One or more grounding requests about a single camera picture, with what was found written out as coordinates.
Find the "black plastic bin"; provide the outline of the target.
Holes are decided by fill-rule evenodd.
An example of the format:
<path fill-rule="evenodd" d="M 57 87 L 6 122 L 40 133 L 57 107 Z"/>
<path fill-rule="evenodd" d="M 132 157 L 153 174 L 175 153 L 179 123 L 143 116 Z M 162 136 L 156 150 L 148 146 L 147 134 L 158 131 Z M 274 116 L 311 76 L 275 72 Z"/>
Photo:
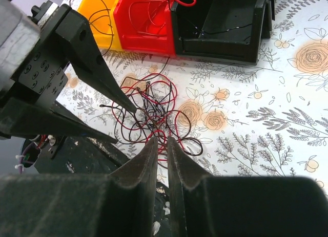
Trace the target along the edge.
<path fill-rule="evenodd" d="M 260 44 L 269 39 L 275 0 L 196 0 L 170 6 L 178 56 L 256 65 Z"/>

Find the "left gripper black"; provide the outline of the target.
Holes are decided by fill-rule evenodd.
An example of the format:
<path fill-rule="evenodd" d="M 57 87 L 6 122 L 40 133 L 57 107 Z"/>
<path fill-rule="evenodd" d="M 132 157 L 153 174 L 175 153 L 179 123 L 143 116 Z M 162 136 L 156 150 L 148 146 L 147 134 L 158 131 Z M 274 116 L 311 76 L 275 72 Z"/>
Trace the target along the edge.
<path fill-rule="evenodd" d="M 36 135 L 117 140 L 80 121 L 46 110 L 56 101 L 72 65 L 80 80 L 131 113 L 136 106 L 121 90 L 93 37 L 88 20 L 64 4 L 64 19 L 55 29 L 44 29 L 35 48 L 19 69 L 15 98 L 1 108 L 1 133 L 28 138 Z"/>

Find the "floral table mat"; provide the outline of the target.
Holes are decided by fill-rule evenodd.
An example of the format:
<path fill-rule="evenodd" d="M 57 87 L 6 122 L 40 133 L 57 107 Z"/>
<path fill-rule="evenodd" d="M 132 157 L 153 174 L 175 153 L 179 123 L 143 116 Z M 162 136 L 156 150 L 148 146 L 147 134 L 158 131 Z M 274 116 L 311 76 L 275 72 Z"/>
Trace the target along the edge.
<path fill-rule="evenodd" d="M 168 139 L 215 176 L 309 177 L 327 190 L 327 0 L 275 0 L 256 65 L 100 49 L 131 113 L 68 67 L 59 102 L 135 157 Z"/>

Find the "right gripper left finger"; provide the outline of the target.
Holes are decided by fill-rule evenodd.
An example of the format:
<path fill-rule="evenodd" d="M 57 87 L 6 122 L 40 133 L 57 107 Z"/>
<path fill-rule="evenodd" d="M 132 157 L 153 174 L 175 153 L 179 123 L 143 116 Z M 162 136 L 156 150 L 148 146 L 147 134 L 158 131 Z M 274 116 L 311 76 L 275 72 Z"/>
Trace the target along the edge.
<path fill-rule="evenodd" d="M 1 236 L 151 236 L 158 142 L 111 174 L 1 177 Z"/>

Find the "yellow plastic bin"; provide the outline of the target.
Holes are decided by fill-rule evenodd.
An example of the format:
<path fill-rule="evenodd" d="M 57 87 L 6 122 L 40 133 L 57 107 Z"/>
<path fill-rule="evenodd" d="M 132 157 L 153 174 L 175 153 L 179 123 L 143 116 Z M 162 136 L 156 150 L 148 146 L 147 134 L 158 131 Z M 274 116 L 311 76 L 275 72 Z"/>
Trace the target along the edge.
<path fill-rule="evenodd" d="M 94 39 L 101 49 L 122 51 L 114 19 L 119 0 L 82 0 L 78 12 L 88 19 Z"/>

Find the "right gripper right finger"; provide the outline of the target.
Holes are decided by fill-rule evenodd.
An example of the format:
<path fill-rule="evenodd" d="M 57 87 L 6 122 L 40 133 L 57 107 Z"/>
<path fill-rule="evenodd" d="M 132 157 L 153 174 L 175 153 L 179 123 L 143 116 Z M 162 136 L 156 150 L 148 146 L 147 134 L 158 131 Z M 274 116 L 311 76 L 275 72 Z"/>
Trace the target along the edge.
<path fill-rule="evenodd" d="M 305 177 L 216 177 L 168 139 L 172 236 L 327 236 L 327 199 Z"/>

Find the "red plastic bin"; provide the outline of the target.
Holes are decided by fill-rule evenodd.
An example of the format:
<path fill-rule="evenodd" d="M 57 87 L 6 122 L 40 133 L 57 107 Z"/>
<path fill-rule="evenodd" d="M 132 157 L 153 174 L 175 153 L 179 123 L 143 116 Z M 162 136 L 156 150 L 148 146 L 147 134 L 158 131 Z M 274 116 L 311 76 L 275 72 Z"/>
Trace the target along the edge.
<path fill-rule="evenodd" d="M 119 0 L 114 19 L 125 51 L 175 56 L 173 0 Z"/>

